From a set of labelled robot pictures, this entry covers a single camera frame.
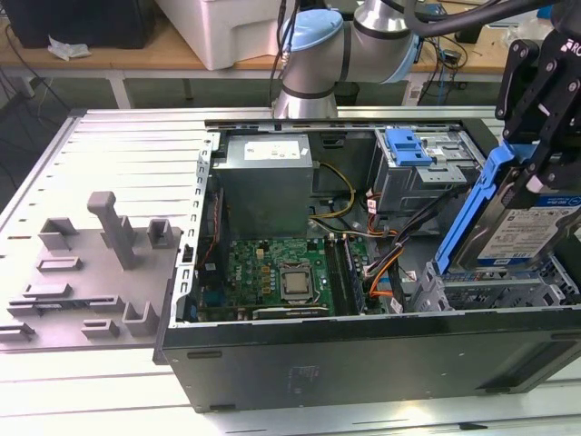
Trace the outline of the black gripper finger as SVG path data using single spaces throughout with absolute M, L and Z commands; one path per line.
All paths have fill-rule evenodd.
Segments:
M 518 39 L 511 44 L 495 110 L 496 118 L 504 123 L 503 139 L 511 144 L 539 139 L 549 111 L 538 105 L 548 95 L 560 67 L 560 56 L 544 53 L 533 40 Z
M 580 194 L 580 83 L 546 84 L 527 103 L 520 142 L 537 146 L 517 181 L 517 208 L 541 196 Z

